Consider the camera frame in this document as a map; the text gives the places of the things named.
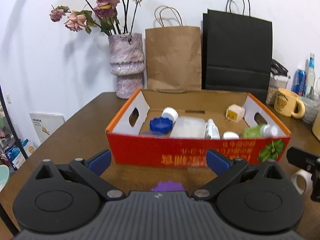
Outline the black paper bag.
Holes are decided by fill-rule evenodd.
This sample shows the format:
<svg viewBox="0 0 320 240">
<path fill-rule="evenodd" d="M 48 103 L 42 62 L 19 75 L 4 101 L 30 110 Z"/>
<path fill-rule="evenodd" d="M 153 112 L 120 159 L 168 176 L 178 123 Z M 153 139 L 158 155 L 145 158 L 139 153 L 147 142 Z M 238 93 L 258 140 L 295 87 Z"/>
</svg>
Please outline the black paper bag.
<svg viewBox="0 0 320 240">
<path fill-rule="evenodd" d="M 273 49 L 272 22 L 208 10 L 202 20 L 202 81 L 206 90 L 248 92 L 266 102 Z"/>
</svg>

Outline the white ridged cap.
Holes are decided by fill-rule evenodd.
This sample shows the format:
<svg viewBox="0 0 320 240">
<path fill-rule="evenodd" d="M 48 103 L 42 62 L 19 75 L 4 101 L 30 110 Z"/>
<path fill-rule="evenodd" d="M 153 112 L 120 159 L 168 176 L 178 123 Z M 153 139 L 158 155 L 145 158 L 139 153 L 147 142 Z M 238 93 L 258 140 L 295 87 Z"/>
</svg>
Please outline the white ridged cap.
<svg viewBox="0 0 320 240">
<path fill-rule="evenodd" d="M 162 118 L 167 118 L 174 124 L 178 119 L 178 112 L 172 107 L 166 107 L 161 114 Z"/>
</svg>

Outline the green spray bottle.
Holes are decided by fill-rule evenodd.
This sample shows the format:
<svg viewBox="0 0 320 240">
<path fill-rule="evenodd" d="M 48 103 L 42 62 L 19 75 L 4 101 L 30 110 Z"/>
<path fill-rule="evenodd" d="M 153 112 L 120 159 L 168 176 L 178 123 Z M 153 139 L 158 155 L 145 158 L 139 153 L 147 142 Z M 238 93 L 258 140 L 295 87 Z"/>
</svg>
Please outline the green spray bottle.
<svg viewBox="0 0 320 240">
<path fill-rule="evenodd" d="M 257 126 L 249 127 L 242 133 L 244 138 L 272 138 L 277 137 L 279 130 L 274 125 L 259 124 Z"/>
</svg>

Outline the mint green bowl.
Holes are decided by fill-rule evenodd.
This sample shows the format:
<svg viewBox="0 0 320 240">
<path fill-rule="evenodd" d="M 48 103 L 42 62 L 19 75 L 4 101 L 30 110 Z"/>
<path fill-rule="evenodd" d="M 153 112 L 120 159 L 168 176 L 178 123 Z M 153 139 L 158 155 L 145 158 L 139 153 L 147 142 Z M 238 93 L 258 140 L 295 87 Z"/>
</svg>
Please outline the mint green bowl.
<svg viewBox="0 0 320 240">
<path fill-rule="evenodd" d="M 3 190 L 10 177 L 10 170 L 6 165 L 0 165 L 0 191 Z"/>
</svg>

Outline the blue ridged cap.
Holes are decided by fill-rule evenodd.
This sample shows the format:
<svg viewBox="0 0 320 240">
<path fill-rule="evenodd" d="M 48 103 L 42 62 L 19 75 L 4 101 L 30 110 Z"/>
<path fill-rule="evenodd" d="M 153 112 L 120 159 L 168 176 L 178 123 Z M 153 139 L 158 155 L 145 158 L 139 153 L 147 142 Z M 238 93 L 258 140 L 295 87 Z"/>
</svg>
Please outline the blue ridged cap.
<svg viewBox="0 0 320 240">
<path fill-rule="evenodd" d="M 153 118 L 149 122 L 149 128 L 153 132 L 168 134 L 173 127 L 173 122 L 169 118 Z"/>
</svg>

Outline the red cardboard box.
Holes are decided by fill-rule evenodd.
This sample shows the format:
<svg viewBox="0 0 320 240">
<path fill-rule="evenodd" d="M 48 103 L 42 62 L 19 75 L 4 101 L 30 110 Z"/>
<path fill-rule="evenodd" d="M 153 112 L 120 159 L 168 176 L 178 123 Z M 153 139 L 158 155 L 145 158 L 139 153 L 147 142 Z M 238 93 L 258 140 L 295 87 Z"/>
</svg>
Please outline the red cardboard box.
<svg viewBox="0 0 320 240">
<path fill-rule="evenodd" d="M 116 163 L 204 167 L 210 149 L 252 164 L 279 160 L 290 130 L 255 96 L 137 90 L 106 128 Z"/>
</svg>

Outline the blue soda can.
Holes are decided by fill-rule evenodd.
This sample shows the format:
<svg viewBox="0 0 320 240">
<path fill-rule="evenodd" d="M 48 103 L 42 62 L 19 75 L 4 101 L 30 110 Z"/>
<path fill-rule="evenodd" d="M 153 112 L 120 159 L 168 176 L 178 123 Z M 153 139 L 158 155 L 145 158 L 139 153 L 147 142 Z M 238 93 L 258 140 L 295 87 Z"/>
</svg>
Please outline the blue soda can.
<svg viewBox="0 0 320 240">
<path fill-rule="evenodd" d="M 306 72 L 302 69 L 297 69 L 293 77 L 291 91 L 296 93 L 298 96 L 304 96 L 305 83 L 306 83 Z"/>
</svg>

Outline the translucent plastic container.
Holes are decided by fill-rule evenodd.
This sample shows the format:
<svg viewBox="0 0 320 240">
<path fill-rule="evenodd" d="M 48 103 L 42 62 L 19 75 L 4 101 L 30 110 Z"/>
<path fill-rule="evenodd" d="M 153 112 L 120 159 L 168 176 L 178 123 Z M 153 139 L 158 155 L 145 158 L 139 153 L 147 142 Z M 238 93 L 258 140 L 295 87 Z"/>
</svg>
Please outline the translucent plastic container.
<svg viewBox="0 0 320 240">
<path fill-rule="evenodd" d="M 201 118 L 180 116 L 176 120 L 170 138 L 204 139 L 206 122 Z"/>
</svg>

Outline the white tape roll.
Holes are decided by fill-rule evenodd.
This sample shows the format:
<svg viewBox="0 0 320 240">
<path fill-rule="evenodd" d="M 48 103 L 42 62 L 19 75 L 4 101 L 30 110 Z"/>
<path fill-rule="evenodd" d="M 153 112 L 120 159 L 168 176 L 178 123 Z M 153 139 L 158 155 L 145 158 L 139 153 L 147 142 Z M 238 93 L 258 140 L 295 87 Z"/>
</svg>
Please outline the white tape roll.
<svg viewBox="0 0 320 240">
<path fill-rule="evenodd" d="M 300 195 L 312 189 L 311 174 L 303 169 L 298 170 L 292 175 L 291 182 Z"/>
</svg>

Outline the large purple-rimmed white lid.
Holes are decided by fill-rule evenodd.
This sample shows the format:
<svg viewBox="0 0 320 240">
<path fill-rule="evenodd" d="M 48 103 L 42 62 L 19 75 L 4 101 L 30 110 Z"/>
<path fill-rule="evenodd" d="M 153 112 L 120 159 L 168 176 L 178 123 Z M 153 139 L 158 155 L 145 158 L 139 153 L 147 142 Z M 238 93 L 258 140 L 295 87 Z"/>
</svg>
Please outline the large purple-rimmed white lid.
<svg viewBox="0 0 320 240">
<path fill-rule="evenodd" d="M 157 131 L 143 132 L 143 133 L 140 133 L 139 136 L 151 137 L 151 138 L 166 138 L 167 137 L 164 133 L 157 132 Z"/>
</svg>

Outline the black light stand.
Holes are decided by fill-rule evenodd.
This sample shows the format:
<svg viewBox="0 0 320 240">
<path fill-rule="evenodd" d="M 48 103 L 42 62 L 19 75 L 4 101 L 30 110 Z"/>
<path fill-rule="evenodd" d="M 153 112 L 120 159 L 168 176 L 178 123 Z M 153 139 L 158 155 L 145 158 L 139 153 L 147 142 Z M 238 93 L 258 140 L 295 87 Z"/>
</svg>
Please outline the black light stand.
<svg viewBox="0 0 320 240">
<path fill-rule="evenodd" d="M 25 160 L 28 159 L 28 155 L 25 152 L 23 146 L 22 146 L 22 141 L 20 140 L 20 138 L 18 137 L 14 126 L 12 124 L 11 118 L 9 116 L 9 112 L 7 109 L 7 106 L 5 104 L 5 99 L 3 96 L 3 92 L 2 92 L 2 88 L 0 87 L 0 97 L 1 97 L 1 106 L 3 107 L 3 111 L 4 114 L 6 116 L 8 125 L 10 130 L 12 131 L 12 135 L 14 136 L 15 139 L 15 145 L 20 149 L 20 152 L 22 153 L 22 155 L 24 156 Z M 7 214 L 6 210 L 4 209 L 3 205 L 1 204 L 1 219 L 3 220 L 5 226 L 9 229 L 9 231 L 11 232 L 11 234 L 13 236 L 16 236 L 19 233 L 18 228 L 16 227 L 16 225 L 13 223 L 13 221 L 11 220 L 11 218 L 9 217 L 9 215 Z"/>
</svg>

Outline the small white bottle cap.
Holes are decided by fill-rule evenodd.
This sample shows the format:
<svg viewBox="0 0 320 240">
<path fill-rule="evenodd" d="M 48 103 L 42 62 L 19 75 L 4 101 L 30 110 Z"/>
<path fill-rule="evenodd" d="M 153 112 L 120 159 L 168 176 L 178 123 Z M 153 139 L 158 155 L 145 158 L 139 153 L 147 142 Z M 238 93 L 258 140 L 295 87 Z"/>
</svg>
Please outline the small white bottle cap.
<svg viewBox="0 0 320 240">
<path fill-rule="evenodd" d="M 238 139 L 240 139 L 239 135 L 235 132 L 232 132 L 232 131 L 227 131 L 227 132 L 223 133 L 222 138 L 223 138 L 223 140 L 238 140 Z"/>
</svg>

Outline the purple ridged cap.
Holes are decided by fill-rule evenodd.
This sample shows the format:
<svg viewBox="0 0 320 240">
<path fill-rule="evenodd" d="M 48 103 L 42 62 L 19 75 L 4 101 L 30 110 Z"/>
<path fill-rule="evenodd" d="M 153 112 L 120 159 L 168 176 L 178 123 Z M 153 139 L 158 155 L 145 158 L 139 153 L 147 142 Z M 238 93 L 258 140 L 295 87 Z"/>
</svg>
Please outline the purple ridged cap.
<svg viewBox="0 0 320 240">
<path fill-rule="evenodd" d="M 183 187 L 182 183 L 177 183 L 172 180 L 169 181 L 161 181 L 157 183 L 155 187 L 153 187 L 151 192 L 176 192 L 176 191 L 186 191 Z"/>
</svg>

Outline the white spray bottle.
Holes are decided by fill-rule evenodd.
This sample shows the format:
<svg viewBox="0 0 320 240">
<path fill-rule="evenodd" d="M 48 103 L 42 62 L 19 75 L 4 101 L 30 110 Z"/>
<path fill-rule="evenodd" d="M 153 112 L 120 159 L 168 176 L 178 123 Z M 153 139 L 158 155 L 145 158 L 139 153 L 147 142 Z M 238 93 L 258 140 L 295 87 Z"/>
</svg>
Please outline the white spray bottle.
<svg viewBox="0 0 320 240">
<path fill-rule="evenodd" d="M 208 119 L 206 124 L 206 138 L 208 139 L 220 139 L 219 129 L 214 123 L 213 119 Z"/>
</svg>

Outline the dried pink rose bouquet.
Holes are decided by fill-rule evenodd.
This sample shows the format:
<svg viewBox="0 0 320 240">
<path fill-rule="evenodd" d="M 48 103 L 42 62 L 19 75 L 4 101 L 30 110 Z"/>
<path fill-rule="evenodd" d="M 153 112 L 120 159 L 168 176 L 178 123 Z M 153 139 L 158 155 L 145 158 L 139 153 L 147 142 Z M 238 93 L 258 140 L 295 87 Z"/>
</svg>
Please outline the dried pink rose bouquet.
<svg viewBox="0 0 320 240">
<path fill-rule="evenodd" d="M 90 34 L 92 28 L 99 28 L 107 36 L 132 35 L 137 9 L 142 0 L 95 0 L 93 7 L 84 0 L 89 9 L 71 10 L 68 6 L 52 7 L 49 14 L 52 22 L 60 22 L 64 17 L 65 27 L 73 32 L 84 30 Z"/>
</svg>

